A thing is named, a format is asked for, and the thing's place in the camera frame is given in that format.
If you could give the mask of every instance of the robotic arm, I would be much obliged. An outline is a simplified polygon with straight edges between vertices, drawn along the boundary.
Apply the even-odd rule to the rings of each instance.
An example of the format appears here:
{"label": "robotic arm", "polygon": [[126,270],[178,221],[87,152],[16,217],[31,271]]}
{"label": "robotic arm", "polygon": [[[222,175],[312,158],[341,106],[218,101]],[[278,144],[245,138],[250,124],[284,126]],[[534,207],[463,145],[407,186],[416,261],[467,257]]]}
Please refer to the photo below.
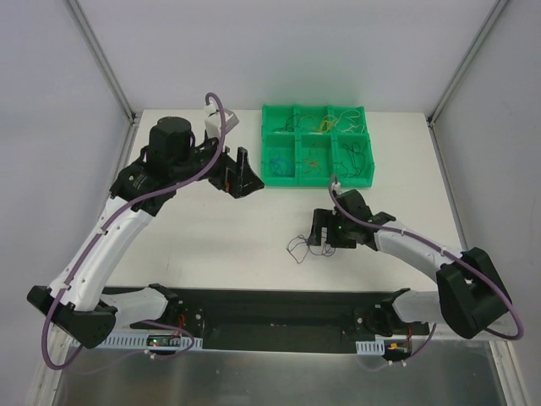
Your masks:
{"label": "robotic arm", "polygon": [[[149,144],[144,147],[132,164],[124,168],[110,189],[110,197],[94,229],[66,269],[48,287],[34,286],[27,299],[44,315],[56,304],[52,322],[77,339],[84,347],[94,348],[104,341],[114,328],[129,326],[138,321],[158,320],[163,324],[177,325],[180,313],[176,294],[153,284],[129,294],[101,294],[107,280],[124,253],[150,221],[158,214],[176,190],[159,191],[192,178],[216,155],[220,147],[219,134],[225,136],[237,124],[237,116],[223,109],[226,127],[221,128],[221,118],[214,105],[205,111],[205,140],[195,145],[191,124],[184,118],[165,117],[150,130]],[[264,187],[251,170],[248,152],[238,148],[237,161],[226,147],[216,163],[203,175],[218,190],[238,199]],[[140,196],[153,194],[116,216],[113,213]],[[92,244],[96,235],[101,235]],[[74,279],[65,285],[68,274],[76,266]]]}
{"label": "robotic arm", "polygon": [[[472,338],[508,311],[504,301],[510,304],[511,299],[486,252],[479,248],[466,252],[441,248],[412,233],[390,214],[373,215],[358,191],[338,195],[330,188],[330,192],[335,210],[314,210],[309,245],[321,246],[325,228],[326,243],[331,247],[354,249],[358,244],[368,245],[405,261],[438,285],[437,292],[404,288],[392,294],[363,321],[370,331],[389,337],[393,327],[403,322],[444,322],[461,337]],[[481,276],[470,273],[463,263]]]}

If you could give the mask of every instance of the metal frame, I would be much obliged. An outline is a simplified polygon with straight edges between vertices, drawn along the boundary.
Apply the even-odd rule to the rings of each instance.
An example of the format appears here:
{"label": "metal frame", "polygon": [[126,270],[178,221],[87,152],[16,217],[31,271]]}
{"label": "metal frame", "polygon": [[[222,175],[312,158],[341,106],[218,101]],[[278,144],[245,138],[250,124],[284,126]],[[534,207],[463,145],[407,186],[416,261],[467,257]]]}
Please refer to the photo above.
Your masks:
{"label": "metal frame", "polygon": [[[76,25],[79,27],[81,36],[84,38],[87,46],[92,53],[96,64],[100,71],[103,74],[104,80],[109,85],[113,95],[115,96],[118,105],[123,110],[123,113],[126,119],[129,121],[129,128],[124,136],[124,143],[121,154],[117,161],[117,166],[114,172],[114,176],[118,174],[120,169],[125,166],[127,163],[134,139],[139,128],[140,113],[136,114],[133,108],[130,106],[128,98],[123,92],[122,86],[119,84],[116,75],[114,74],[110,63],[107,60],[103,49],[99,41],[96,38],[96,34],[92,30],[88,19],[85,16],[84,10],[79,4],[78,0],[64,0],[66,6],[72,16]],[[438,100],[434,111],[430,114],[428,119],[430,135],[434,143],[434,151],[440,165],[440,171],[442,178],[444,180],[445,189],[447,195],[449,196],[451,209],[453,217],[455,219],[457,231],[459,233],[459,238],[461,240],[461,245],[463,248],[467,247],[466,237],[464,235],[460,217],[458,216],[456,210],[455,197],[452,192],[451,183],[449,181],[448,173],[445,168],[445,163],[442,159],[440,148],[438,146],[437,137],[433,131],[434,123],[441,115],[445,109],[447,103],[449,102],[453,92],[456,90],[458,85],[461,82],[464,74],[467,72],[469,67],[472,65],[473,60],[478,55],[479,50],[483,46],[485,40],[487,39],[489,33],[495,26],[495,23],[499,20],[503,12],[505,11],[506,6],[511,2],[511,0],[498,0],[496,1],[494,7],[490,10],[489,15],[484,21],[483,25],[479,29],[478,34],[474,38],[472,45],[468,48],[466,55],[460,62],[455,73],[451,77],[451,80],[448,86],[445,88],[444,93],[441,98]],[[457,335],[451,332],[450,329],[445,329],[444,327],[439,328],[438,332],[434,335],[436,340],[446,340],[446,339],[458,339]],[[63,333],[58,328],[54,327],[50,336],[50,351],[52,359],[56,362],[61,362],[67,352],[69,344],[73,340]],[[524,385],[520,369],[516,362],[516,356],[514,353],[514,348],[511,343],[507,342],[491,342],[490,347],[495,359],[495,366],[500,377],[500,382],[505,393],[505,399],[508,404],[511,405],[523,405],[530,404],[530,401],[527,396],[526,387]],[[37,379],[29,393],[28,404],[32,405],[50,405],[54,399],[55,391],[57,390],[57,385],[60,379],[61,371],[49,370],[43,362],[41,362],[40,368],[37,373]]]}

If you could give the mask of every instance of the table surface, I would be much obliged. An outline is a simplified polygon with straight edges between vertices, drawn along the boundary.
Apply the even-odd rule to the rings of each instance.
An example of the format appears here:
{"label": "table surface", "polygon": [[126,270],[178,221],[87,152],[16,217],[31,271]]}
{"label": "table surface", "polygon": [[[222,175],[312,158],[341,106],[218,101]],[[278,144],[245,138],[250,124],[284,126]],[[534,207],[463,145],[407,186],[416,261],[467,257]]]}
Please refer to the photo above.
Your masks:
{"label": "table surface", "polygon": [[[260,175],[261,111],[236,111],[240,124],[226,144],[249,151]],[[184,117],[202,140],[202,110],[145,110],[130,161],[165,116]],[[375,161],[374,184],[362,190],[373,212],[386,211],[448,247],[460,247],[432,140],[421,113],[367,112]],[[308,255],[298,265],[287,243],[308,236],[315,208],[332,208],[326,189],[263,189],[240,200],[208,182],[178,191],[129,247],[110,286],[161,283],[174,288],[308,291],[434,290],[421,272],[359,246],[331,257]]]}

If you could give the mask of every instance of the green plastic container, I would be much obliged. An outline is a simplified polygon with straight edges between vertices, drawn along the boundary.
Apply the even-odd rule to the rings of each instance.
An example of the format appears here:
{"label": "green plastic container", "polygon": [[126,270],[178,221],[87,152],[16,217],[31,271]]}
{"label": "green plastic container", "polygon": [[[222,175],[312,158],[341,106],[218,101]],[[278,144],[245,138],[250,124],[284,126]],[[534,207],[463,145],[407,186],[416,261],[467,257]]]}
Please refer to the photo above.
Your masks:
{"label": "green plastic container", "polygon": [[266,186],[369,188],[374,158],[364,107],[263,106],[261,169]]}

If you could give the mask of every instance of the white tabletop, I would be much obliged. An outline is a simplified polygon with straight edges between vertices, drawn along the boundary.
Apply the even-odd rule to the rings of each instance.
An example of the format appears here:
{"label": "white tabletop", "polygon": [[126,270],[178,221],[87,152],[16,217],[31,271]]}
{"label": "white tabletop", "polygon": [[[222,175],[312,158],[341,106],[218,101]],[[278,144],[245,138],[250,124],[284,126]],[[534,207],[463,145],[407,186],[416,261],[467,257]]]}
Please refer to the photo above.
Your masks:
{"label": "white tabletop", "polygon": [[[249,152],[260,174],[261,111],[236,111],[240,124],[227,136],[236,157]],[[184,117],[196,137],[202,110],[146,110],[131,160],[148,143],[150,128],[165,116]],[[448,247],[460,247],[424,115],[367,112],[375,161],[374,184],[362,194],[372,212],[386,211]],[[290,239],[308,236],[315,208],[332,208],[326,189],[263,189],[240,200],[207,181],[178,191],[132,243],[110,286],[161,283],[172,288],[290,289],[311,291],[434,290],[421,272],[359,246],[332,257],[309,255],[297,265]]]}

